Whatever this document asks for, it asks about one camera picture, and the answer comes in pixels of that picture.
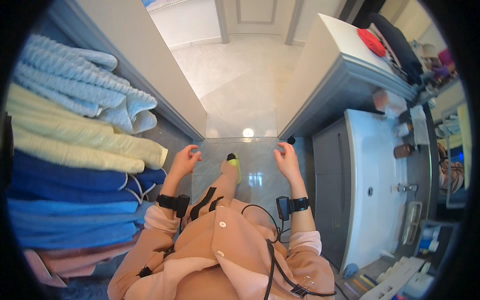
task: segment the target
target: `hoodie sleeve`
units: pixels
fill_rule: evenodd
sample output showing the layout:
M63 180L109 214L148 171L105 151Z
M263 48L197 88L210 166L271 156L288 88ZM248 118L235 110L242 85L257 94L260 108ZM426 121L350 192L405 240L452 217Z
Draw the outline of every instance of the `hoodie sleeve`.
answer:
M144 267L154 270L162 264L165 251L174 245L173 236L179 223L178 220L168 219L158 206L147 209L145 229L108 284L110 300L123 299L128 288L140 279L138 274Z
M286 262L298 283L301 283L305 276L310 276L315 283L310 291L322 294L335 291L332 268L328 261L320 256L322 243L318 231L296 232L290 237L288 249L290 256Z

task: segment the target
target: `faucet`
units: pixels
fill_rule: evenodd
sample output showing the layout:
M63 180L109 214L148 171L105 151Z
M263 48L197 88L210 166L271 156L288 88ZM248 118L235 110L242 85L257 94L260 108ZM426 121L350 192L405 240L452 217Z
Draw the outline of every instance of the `faucet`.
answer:
M397 191L398 192L408 192L408 191L416 192L417 188L418 188L418 185L416 185L416 184L402 185L402 184L399 183L398 186L397 186Z

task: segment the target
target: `stack of towels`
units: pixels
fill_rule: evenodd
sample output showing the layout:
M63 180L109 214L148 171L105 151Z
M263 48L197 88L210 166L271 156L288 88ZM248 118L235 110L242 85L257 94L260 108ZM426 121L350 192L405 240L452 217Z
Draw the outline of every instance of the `stack of towels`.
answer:
M9 89L10 219L45 284L66 287L130 250L152 205L147 193L166 177L167 149L130 135L150 127L142 111L150 114L144 104L153 98L111 74L115 65L110 55L35 36L14 75L22 86Z

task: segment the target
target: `brown bottle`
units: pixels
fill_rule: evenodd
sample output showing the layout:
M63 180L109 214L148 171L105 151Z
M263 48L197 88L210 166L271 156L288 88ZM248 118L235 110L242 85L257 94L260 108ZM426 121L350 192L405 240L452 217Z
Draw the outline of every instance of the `brown bottle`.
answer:
M395 158L403 158L412 155L413 151L415 151L415 148L412 145L404 144L393 149L393 156Z

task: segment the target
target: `bottle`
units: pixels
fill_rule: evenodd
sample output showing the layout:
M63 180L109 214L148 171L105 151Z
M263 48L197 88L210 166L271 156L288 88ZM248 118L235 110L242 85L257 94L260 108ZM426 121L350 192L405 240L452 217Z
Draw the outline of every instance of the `bottle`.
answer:
M410 132L412 132L412 130L413 130L413 125L405 122L405 123L395 125L392 128L392 134L396 139L398 139L398 138L407 136L408 134L410 134Z
M412 155L413 151L415 151L415 147L410 144L404 144L393 149L393 156L395 158L403 158Z

